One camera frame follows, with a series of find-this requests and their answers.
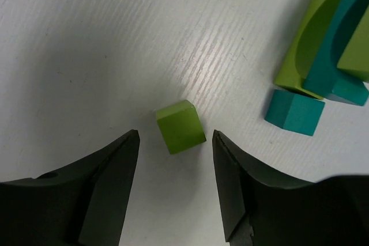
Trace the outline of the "lime green small cube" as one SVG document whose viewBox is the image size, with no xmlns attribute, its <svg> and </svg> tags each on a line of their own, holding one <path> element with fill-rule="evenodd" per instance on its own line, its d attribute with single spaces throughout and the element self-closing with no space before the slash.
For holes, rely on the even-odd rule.
<svg viewBox="0 0 369 246">
<path fill-rule="evenodd" d="M 197 110 L 188 100 L 156 111 L 156 122 L 170 154 L 178 154 L 206 142 Z"/>
</svg>

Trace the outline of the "teal small cube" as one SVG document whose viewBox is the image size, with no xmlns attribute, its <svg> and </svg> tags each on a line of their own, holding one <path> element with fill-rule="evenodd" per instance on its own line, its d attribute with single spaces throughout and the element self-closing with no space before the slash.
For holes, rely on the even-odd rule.
<svg viewBox="0 0 369 246">
<path fill-rule="evenodd" d="M 283 130 L 312 136 L 324 107 L 321 100 L 275 89 L 264 119 Z"/>
</svg>

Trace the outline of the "teal arch block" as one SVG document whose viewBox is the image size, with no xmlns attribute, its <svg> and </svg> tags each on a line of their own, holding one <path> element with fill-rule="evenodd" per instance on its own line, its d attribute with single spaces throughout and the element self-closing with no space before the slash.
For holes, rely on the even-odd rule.
<svg viewBox="0 0 369 246">
<path fill-rule="evenodd" d="M 337 68 L 368 6 L 368 0 L 340 0 L 314 58 L 303 88 L 329 100 L 363 106 L 368 89 L 363 81 Z"/>
</svg>

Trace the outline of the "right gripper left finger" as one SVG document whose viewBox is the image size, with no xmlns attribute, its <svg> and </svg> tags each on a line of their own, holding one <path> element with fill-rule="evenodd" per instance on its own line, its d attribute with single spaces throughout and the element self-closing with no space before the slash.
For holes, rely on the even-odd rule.
<svg viewBox="0 0 369 246">
<path fill-rule="evenodd" d="M 118 245 L 139 146 L 130 130 L 69 165 L 1 183 L 1 244 Z"/>
</svg>

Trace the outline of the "lime green rectangular block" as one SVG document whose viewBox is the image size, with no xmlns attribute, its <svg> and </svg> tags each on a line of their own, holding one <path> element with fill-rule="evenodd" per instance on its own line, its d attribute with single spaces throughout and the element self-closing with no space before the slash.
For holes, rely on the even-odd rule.
<svg viewBox="0 0 369 246">
<path fill-rule="evenodd" d="M 337 68 L 368 83 L 368 8 L 338 61 Z"/>
</svg>

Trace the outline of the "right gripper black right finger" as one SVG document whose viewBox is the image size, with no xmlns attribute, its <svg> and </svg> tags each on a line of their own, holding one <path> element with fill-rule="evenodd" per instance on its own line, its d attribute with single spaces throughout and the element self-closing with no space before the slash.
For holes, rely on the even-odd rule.
<svg viewBox="0 0 369 246">
<path fill-rule="evenodd" d="M 309 182 L 258 160 L 220 131 L 212 144 L 230 245 L 368 244 L 368 176 Z"/>
</svg>

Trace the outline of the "lime green arch block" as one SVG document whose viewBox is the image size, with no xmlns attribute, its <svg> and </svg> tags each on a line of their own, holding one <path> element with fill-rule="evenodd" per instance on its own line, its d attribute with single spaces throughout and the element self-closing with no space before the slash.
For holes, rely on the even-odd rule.
<svg viewBox="0 0 369 246">
<path fill-rule="evenodd" d="M 303 83 L 341 0 L 310 0 L 274 84 L 288 91 L 322 100 Z"/>
</svg>

